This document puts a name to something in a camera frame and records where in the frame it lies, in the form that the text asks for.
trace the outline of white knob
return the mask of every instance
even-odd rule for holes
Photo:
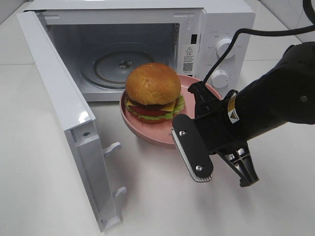
[[[216,70],[210,76],[212,86],[220,89],[228,84],[228,74],[224,70]]]
[[[217,43],[216,48],[217,48],[217,54],[219,57],[223,55],[223,53],[226,51],[227,47],[230,45],[232,39],[230,38],[223,38],[220,39],[220,41]],[[231,51],[226,55],[225,59],[228,59],[235,54],[235,49],[234,47],[231,49]]]

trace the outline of microwave door frame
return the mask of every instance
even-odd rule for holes
[[[40,14],[28,11],[17,17],[102,232],[120,222],[115,204],[118,190],[110,191],[95,116],[41,24]]]

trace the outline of white microwave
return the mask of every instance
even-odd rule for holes
[[[160,62],[203,79],[255,14],[243,0],[34,0],[18,19],[101,231],[120,221],[95,116],[87,101],[119,101],[128,74]],[[236,87],[249,36],[240,35],[209,83]]]

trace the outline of warning label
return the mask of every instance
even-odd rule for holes
[[[179,73],[195,74],[196,57],[198,55],[199,45],[186,44],[182,47],[181,70]]]
[[[227,115],[232,124],[240,120],[235,109],[235,98],[236,96],[232,97],[227,105]]]
[[[189,48],[186,50],[186,53],[192,53],[191,47],[189,47]]]

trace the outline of qr code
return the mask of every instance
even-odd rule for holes
[[[193,63],[184,63],[183,71],[184,72],[192,71],[192,65],[193,65]]]

